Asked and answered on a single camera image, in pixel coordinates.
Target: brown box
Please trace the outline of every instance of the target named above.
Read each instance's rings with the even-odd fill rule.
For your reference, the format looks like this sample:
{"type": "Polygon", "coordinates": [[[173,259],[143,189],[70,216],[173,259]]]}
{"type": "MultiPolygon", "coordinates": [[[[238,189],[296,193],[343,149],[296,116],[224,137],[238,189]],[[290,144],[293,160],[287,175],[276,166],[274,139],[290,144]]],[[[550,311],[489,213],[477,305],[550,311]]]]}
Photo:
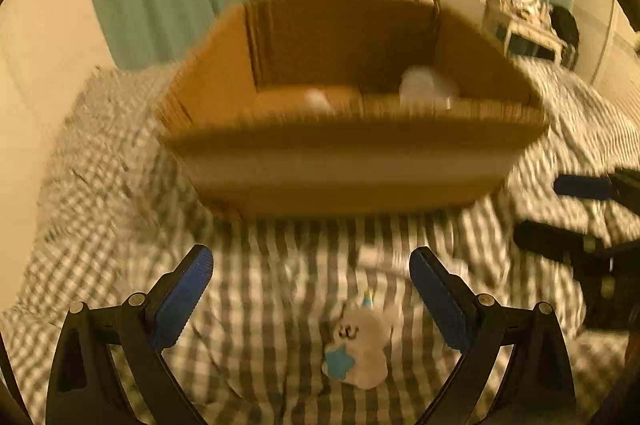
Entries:
{"type": "Polygon", "coordinates": [[[233,6],[157,116],[203,204],[246,215],[468,204],[498,188],[546,129],[540,98],[494,44],[452,12],[406,0],[233,6]],[[401,75],[413,65],[453,78],[462,98],[402,106],[401,75]],[[325,113],[279,107],[304,88],[340,101],[325,113]],[[276,100],[260,96],[270,90],[276,100]],[[263,109],[265,98],[276,108],[263,109]]]}

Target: white desk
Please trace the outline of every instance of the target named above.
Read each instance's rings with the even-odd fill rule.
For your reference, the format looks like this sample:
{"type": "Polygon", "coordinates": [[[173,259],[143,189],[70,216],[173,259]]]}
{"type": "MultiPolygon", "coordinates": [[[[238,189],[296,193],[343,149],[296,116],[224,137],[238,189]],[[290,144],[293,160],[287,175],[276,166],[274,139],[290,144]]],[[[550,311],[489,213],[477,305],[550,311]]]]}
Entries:
{"type": "Polygon", "coordinates": [[[511,12],[505,12],[498,4],[491,2],[487,5],[484,13],[482,30],[487,35],[496,37],[496,33],[500,27],[506,29],[504,36],[505,56],[507,56],[509,52],[511,37],[515,34],[539,46],[550,49],[554,53],[554,62],[558,65],[561,63],[562,50],[566,47],[566,43],[562,39],[552,31],[546,30],[543,26],[526,21],[511,12]]]}

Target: white stuffed animal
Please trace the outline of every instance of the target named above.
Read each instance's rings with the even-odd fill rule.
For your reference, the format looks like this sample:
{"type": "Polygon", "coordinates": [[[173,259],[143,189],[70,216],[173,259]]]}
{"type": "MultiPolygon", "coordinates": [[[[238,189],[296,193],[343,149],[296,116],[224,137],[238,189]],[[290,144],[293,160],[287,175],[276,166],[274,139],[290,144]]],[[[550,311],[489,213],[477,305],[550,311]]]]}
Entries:
{"type": "Polygon", "coordinates": [[[367,293],[361,307],[344,310],[324,350],[322,372],[365,390],[382,383],[388,373],[383,348],[397,319],[396,307],[376,311],[367,293]]]}

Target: blue star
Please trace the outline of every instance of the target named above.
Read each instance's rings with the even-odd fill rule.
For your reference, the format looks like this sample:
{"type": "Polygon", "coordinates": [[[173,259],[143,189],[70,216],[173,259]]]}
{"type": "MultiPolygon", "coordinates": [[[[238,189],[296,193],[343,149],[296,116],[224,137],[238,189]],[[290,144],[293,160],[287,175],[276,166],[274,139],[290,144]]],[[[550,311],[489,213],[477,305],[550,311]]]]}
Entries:
{"type": "Polygon", "coordinates": [[[347,373],[356,365],[356,361],[347,354],[344,345],[331,353],[325,353],[324,359],[326,360],[326,374],[329,378],[344,380],[347,373]]]}

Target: plaid bedsheet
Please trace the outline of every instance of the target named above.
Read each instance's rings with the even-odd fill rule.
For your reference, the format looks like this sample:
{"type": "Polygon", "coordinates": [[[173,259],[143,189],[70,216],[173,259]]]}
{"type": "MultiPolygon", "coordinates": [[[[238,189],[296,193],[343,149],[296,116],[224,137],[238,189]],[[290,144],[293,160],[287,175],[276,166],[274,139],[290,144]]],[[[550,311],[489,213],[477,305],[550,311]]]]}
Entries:
{"type": "MultiPolygon", "coordinates": [[[[465,264],[476,293],[501,304],[556,309],[574,370],[580,421],[622,368],[626,337],[581,333],[580,287],[562,265],[524,254],[514,221],[530,218],[600,235],[639,237],[640,219],[614,203],[558,198],[560,171],[599,173],[640,165],[638,130],[573,74],[518,62],[545,102],[550,130],[524,153],[504,189],[464,209],[340,220],[222,220],[197,202],[158,144],[153,100],[175,65],[97,72],[60,133],[40,193],[33,253],[17,303],[1,315],[15,375],[35,423],[69,304],[119,304],[148,290],[195,242],[214,253],[214,275],[167,364],[211,424],[410,424],[458,359],[409,280],[353,269],[362,243],[409,251],[429,245],[465,264]],[[401,325],[386,349],[389,375],[360,391],[321,372],[322,351],[343,302],[375,292],[401,325]]],[[[473,419],[488,410],[509,352],[498,356],[473,419]]],[[[116,365],[136,413],[149,421],[122,352],[116,365]]]]}

